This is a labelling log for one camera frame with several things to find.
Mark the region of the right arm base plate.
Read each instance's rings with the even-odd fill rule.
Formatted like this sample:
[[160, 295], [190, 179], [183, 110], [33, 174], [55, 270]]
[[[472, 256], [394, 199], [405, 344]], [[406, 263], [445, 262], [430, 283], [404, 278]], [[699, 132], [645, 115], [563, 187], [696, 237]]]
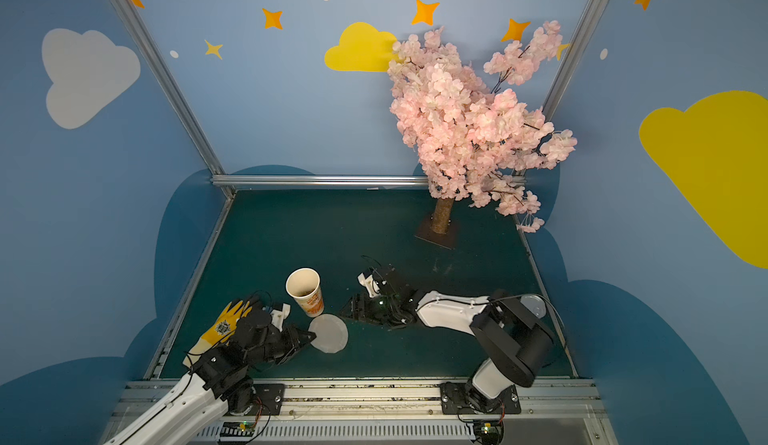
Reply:
[[504, 389], [496, 398], [487, 398], [469, 383], [458, 382], [441, 383], [439, 393], [444, 415], [521, 413], [515, 385]]

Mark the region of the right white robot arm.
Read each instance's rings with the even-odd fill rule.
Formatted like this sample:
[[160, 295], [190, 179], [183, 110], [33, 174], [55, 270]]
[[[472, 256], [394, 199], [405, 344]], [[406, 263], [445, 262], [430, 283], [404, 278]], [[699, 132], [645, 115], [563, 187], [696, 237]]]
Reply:
[[389, 267], [358, 276], [365, 290], [341, 309], [358, 322], [402, 328], [423, 325], [473, 336], [487, 359], [465, 387], [466, 400], [488, 407], [512, 386], [530, 387], [555, 345], [551, 329], [526, 307], [520, 296], [503, 290], [479, 297], [425, 291], [407, 284]]

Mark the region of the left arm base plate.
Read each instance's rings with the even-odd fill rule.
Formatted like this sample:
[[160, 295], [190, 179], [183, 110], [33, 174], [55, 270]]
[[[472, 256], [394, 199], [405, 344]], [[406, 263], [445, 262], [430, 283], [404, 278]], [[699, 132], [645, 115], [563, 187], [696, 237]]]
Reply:
[[282, 383], [243, 382], [228, 399], [229, 414], [277, 416], [281, 412], [285, 391], [286, 386]]

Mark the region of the round white leak-proof paper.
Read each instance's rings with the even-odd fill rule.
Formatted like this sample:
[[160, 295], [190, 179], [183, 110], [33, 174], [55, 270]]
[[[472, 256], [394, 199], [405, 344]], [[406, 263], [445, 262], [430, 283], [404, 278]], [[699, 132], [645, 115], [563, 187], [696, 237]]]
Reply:
[[315, 334], [311, 345], [325, 354], [336, 354], [348, 344], [349, 332], [347, 325], [339, 317], [322, 314], [314, 318], [309, 331]]

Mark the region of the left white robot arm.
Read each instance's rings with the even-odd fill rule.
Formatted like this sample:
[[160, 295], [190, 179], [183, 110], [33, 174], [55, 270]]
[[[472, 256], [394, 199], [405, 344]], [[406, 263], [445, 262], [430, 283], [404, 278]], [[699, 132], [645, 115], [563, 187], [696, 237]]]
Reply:
[[228, 304], [186, 353], [187, 373], [108, 444], [186, 444], [226, 415], [257, 420], [277, 415], [285, 387], [256, 385], [250, 371], [280, 365], [308, 347], [316, 334], [284, 319], [290, 307], [264, 308], [259, 301]]

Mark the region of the printed paper milk tea cup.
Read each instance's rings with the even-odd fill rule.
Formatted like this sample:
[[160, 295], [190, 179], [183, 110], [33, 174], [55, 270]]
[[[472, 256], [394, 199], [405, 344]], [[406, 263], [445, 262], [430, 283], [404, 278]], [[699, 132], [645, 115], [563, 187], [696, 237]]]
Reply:
[[285, 290], [308, 317], [315, 318], [323, 314], [325, 306], [320, 276], [314, 269], [300, 268], [293, 271], [286, 280]]

